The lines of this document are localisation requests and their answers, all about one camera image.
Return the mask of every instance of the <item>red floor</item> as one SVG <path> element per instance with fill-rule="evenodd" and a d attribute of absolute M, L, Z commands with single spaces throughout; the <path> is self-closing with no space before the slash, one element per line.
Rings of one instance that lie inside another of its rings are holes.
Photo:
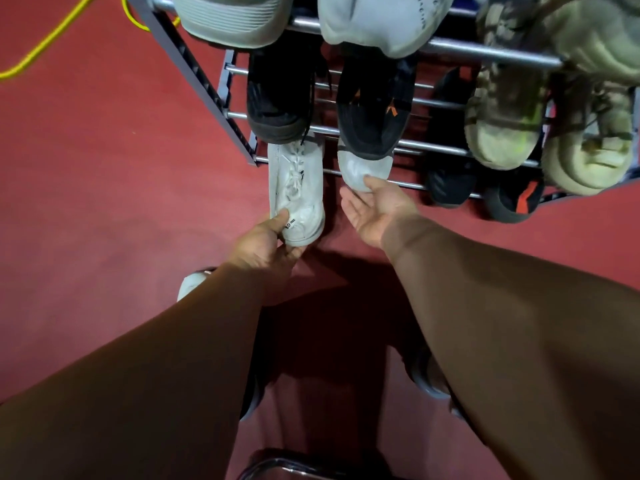
<path fill-rule="evenodd" d="M 5 0 L 3 69 L 77 0 Z M 192 43 L 213 81 L 222 52 Z M 0 82 L 0 399 L 148 320 L 181 279 L 220 263 L 268 209 L 267 168 L 248 166 L 120 0 L 96 0 L 21 76 Z M 444 404 L 407 379 L 396 347 L 410 317 L 383 257 L 337 211 L 265 320 L 274 384 L 241 424 L 228 471 L 286 447 L 386 459 L 411 479 L 505 478 Z M 540 208 L 506 226 L 472 205 L 424 213 L 475 239 L 640 288 L 640 185 Z"/>

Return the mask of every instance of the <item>white sneaker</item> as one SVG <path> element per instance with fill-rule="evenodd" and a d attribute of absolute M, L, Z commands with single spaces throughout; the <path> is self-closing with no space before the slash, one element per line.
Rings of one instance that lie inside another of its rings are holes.
<path fill-rule="evenodd" d="M 617 184 L 633 161 L 632 101 L 618 84 L 569 77 L 554 95 L 542 170 L 566 192 L 595 195 Z"/>
<path fill-rule="evenodd" d="M 381 160 L 360 158 L 345 148 L 342 139 L 338 140 L 338 167 L 342 172 L 342 179 L 357 192 L 371 192 L 371 189 L 364 184 L 365 175 L 388 179 L 393 164 L 393 156 L 386 156 Z"/>
<path fill-rule="evenodd" d="M 237 48 L 275 42 L 289 21 L 293 0 L 173 0 L 185 30 Z"/>
<path fill-rule="evenodd" d="M 285 207 L 289 223 L 282 231 L 286 244 L 306 246 L 324 229 L 324 142 L 309 132 L 304 143 L 269 144 L 269 207 L 271 217 Z"/>
<path fill-rule="evenodd" d="M 401 59 L 432 37 L 453 0 L 318 0 L 322 37 L 331 45 L 379 47 Z"/>
<path fill-rule="evenodd" d="M 559 55 L 605 80 L 640 82 L 640 0 L 541 0 Z"/>
<path fill-rule="evenodd" d="M 519 48 L 531 10 L 507 2 L 484 6 L 478 28 L 489 47 Z M 510 170 L 519 167 L 538 144 L 547 99 L 544 71 L 499 63 L 483 65 L 467 104 L 465 136 L 476 160 Z"/>
<path fill-rule="evenodd" d="M 210 274 L 211 271 L 209 270 L 197 271 L 196 273 L 191 273 L 185 279 L 183 279 L 182 284 L 180 285 L 180 290 L 178 291 L 178 301 L 180 301 L 182 298 L 184 298 L 198 286 L 200 286 Z"/>

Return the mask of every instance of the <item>shoe rack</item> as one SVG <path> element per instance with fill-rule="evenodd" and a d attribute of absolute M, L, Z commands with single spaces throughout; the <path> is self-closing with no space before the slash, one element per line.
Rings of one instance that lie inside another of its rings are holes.
<path fill-rule="evenodd" d="M 133 8 L 138 12 L 139 17 L 148 26 L 152 35 L 167 53 L 172 62 L 178 67 L 185 79 L 200 97 L 208 110 L 217 120 L 218 124 L 226 131 L 231 140 L 236 144 L 247 163 L 251 165 L 266 164 L 267 158 L 258 156 L 257 139 L 253 133 L 248 137 L 238 128 L 236 120 L 245 120 L 246 113 L 232 112 L 228 110 L 230 101 L 230 88 L 234 76 L 246 76 L 248 70 L 246 68 L 236 66 L 236 52 L 227 50 L 225 54 L 224 64 L 220 73 L 220 79 L 217 89 L 213 87 L 207 76 L 202 71 L 195 57 L 185 44 L 180 34 L 173 26 L 168 17 L 168 13 L 175 14 L 175 8 L 172 0 L 128 0 Z M 475 18 L 476 12 L 468 9 L 452 8 L 447 16 Z M 320 23 L 316 18 L 308 17 L 292 17 L 289 21 L 288 30 L 296 32 L 305 32 L 311 34 L 320 34 Z M 537 54 L 533 52 L 525 52 L 522 50 L 512 50 L 507 48 L 487 47 L 479 43 L 468 41 L 433 37 L 420 49 L 425 55 L 439 55 L 444 57 L 455 58 L 456 60 L 466 61 L 468 63 L 480 64 L 483 61 L 494 61 L 504 64 L 515 64 L 519 66 L 529 67 L 532 70 L 564 70 L 564 62 L 556 56 L 547 54 Z M 332 75 L 339 75 L 340 71 L 332 70 Z M 416 84 L 417 89 L 430 89 L 427 84 Z M 329 85 L 325 82 L 316 82 L 316 89 L 329 89 Z M 638 127 L 640 123 L 640 92 L 636 89 L 634 99 L 634 154 L 638 155 L 639 139 Z M 465 106 L 462 104 L 453 104 L 443 101 L 427 98 L 413 98 L 414 105 L 424 105 L 427 107 L 437 107 L 441 109 L 449 109 L 451 111 L 464 111 Z M 338 128 L 320 125 L 311 125 L 311 131 L 316 134 L 322 134 L 326 137 L 338 138 L 340 131 Z M 430 151 L 436 153 L 444 153 L 451 155 L 452 158 L 473 158 L 473 155 L 464 148 L 456 148 L 453 146 L 444 146 L 441 144 L 433 144 L 425 141 L 416 141 L 411 139 L 401 139 L 398 146 L 394 149 L 396 154 L 414 155 L 420 157 L 423 152 Z M 532 168 L 539 167 L 540 163 L 533 160 L 527 160 L 523 166 Z M 341 177 L 341 173 L 334 169 L 324 169 L 329 175 Z M 619 184 L 629 184 L 640 178 L 640 166 L 637 159 L 628 170 Z M 401 187 L 425 191 L 424 185 L 414 184 L 411 182 L 395 182 Z M 471 198 L 482 198 L 479 194 L 473 193 Z M 558 201 L 575 196 L 565 192 L 548 193 L 541 199 L 541 203 Z"/>

